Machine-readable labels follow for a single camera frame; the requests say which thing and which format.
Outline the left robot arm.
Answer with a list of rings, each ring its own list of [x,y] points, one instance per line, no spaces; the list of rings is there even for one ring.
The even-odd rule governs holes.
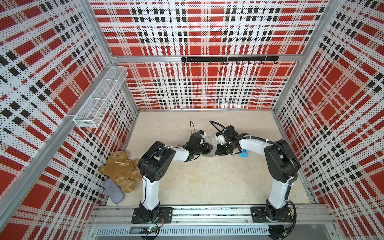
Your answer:
[[[186,144],[173,147],[156,141],[140,158],[138,168],[143,180],[143,198],[138,207],[142,220],[154,223],[160,217],[159,189],[160,180],[166,174],[171,162],[190,162],[213,149],[205,141],[202,130],[192,133]]]

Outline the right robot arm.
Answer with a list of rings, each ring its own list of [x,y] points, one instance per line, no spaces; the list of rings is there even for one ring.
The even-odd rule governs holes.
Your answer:
[[[232,155],[237,149],[240,153],[247,150],[265,157],[273,184],[261,218],[270,222],[281,220],[288,213],[288,197],[301,168],[289,144],[284,140],[273,142],[247,133],[238,134],[232,125],[224,127],[214,121],[210,123],[218,130],[216,156]]]

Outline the brown teddy bear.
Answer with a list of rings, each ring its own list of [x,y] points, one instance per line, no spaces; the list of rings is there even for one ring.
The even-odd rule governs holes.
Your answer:
[[[99,173],[111,179],[124,193],[131,193],[136,182],[142,179],[138,162],[139,159],[130,159],[128,151],[116,151],[108,157],[106,164],[99,168]]]

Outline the grey cloth pouch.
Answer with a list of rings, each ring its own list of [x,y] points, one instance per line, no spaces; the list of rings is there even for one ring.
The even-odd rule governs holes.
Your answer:
[[[125,198],[125,193],[122,189],[111,179],[104,182],[104,189],[106,190],[109,198],[114,204],[119,204]]]

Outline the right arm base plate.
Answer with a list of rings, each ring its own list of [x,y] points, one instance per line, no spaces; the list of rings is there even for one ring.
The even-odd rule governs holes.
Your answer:
[[[293,216],[288,207],[275,209],[270,206],[251,207],[251,217],[254,223],[292,223]]]

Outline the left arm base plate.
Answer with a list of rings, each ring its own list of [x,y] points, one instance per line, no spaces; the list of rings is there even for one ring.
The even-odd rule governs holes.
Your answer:
[[[157,207],[154,210],[147,210],[146,208],[135,208],[132,216],[132,224],[156,223],[156,224],[169,224],[172,222],[173,208],[171,207]]]

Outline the black wall hook rail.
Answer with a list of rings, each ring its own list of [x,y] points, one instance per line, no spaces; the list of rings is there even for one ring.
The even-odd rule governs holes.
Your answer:
[[[279,56],[256,56],[256,57],[181,57],[182,63],[227,63],[227,62],[273,62],[279,60]]]

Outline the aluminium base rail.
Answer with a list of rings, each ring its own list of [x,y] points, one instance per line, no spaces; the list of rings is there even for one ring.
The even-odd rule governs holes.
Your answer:
[[[86,240],[268,240],[284,232],[288,240],[341,240],[336,220],[324,205],[296,204],[292,223],[254,223],[251,207],[262,205],[164,206],[169,224],[132,224],[135,207],[97,207]]]

